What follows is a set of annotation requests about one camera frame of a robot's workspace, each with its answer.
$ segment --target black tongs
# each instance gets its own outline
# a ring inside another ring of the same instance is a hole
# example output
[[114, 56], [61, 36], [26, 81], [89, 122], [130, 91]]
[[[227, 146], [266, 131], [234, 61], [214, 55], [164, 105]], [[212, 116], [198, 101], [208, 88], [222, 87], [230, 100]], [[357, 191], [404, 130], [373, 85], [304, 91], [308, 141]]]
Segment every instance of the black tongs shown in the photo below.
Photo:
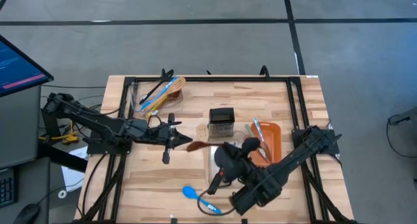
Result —
[[166, 81], [171, 81], [172, 76], [174, 76], [174, 70], [170, 70], [168, 72], [165, 73], [165, 69], [162, 69], [162, 74], [161, 74], [161, 81], [151, 90], [149, 91], [148, 94], [145, 95], [145, 97], [143, 97], [143, 99], [141, 99], [141, 101], [139, 101], [139, 105], [143, 104], [143, 102], [145, 102], [153, 92], [155, 92], [155, 90], [164, 82]]

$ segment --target wooden spoon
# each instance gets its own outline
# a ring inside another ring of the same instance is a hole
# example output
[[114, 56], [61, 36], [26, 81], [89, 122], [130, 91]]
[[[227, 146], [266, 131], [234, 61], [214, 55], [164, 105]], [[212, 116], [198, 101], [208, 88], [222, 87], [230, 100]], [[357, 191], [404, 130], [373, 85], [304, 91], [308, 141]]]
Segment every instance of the wooden spoon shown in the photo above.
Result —
[[150, 103], [148, 106], [146, 106], [142, 111], [149, 111], [152, 109], [152, 107], [157, 104], [159, 101], [163, 100], [164, 98], [167, 98], [168, 95], [173, 94], [174, 92], [177, 92], [181, 90], [185, 86], [186, 80], [184, 77], [178, 77], [168, 88], [165, 93], [161, 94], [159, 98], [154, 100], [152, 103]]
[[193, 151], [196, 151], [196, 150], [200, 150], [200, 149], [202, 149], [202, 148], [205, 148], [205, 147], [211, 147], [211, 146], [223, 146], [223, 143], [205, 143], [205, 142], [202, 142], [202, 141], [194, 141], [194, 142], [192, 142], [192, 143], [190, 143], [190, 145], [188, 145], [188, 147], [187, 147], [187, 152], [193, 152]]

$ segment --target white paper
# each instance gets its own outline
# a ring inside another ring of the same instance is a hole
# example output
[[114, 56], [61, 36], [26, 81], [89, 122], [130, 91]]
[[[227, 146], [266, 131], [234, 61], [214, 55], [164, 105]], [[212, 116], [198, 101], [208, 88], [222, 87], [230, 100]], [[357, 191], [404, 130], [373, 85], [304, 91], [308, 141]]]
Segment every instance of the white paper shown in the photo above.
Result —
[[[69, 153], [71, 155], [78, 156], [79, 158], [83, 158], [83, 159], [87, 159], [88, 157], [87, 146], [72, 150]], [[74, 191], [75, 189], [82, 187], [83, 182], [79, 182], [79, 181], [84, 178], [84, 173], [69, 169], [65, 166], [61, 166], [61, 168], [63, 170], [64, 181], [65, 181], [67, 192], [71, 192], [71, 191]]]

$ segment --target computer mouse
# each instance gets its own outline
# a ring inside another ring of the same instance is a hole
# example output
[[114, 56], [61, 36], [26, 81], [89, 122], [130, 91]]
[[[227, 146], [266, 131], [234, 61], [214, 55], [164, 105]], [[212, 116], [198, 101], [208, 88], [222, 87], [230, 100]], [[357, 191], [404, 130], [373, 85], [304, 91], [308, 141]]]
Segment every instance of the computer mouse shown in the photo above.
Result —
[[39, 214], [39, 205], [28, 204], [18, 214], [13, 224], [33, 224]]

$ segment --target keyboard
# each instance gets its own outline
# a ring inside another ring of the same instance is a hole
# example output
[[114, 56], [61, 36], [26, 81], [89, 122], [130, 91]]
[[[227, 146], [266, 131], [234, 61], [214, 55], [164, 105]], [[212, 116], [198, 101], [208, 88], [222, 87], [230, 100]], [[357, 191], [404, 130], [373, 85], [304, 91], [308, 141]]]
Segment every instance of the keyboard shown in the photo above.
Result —
[[0, 208], [18, 201], [13, 168], [0, 170]]

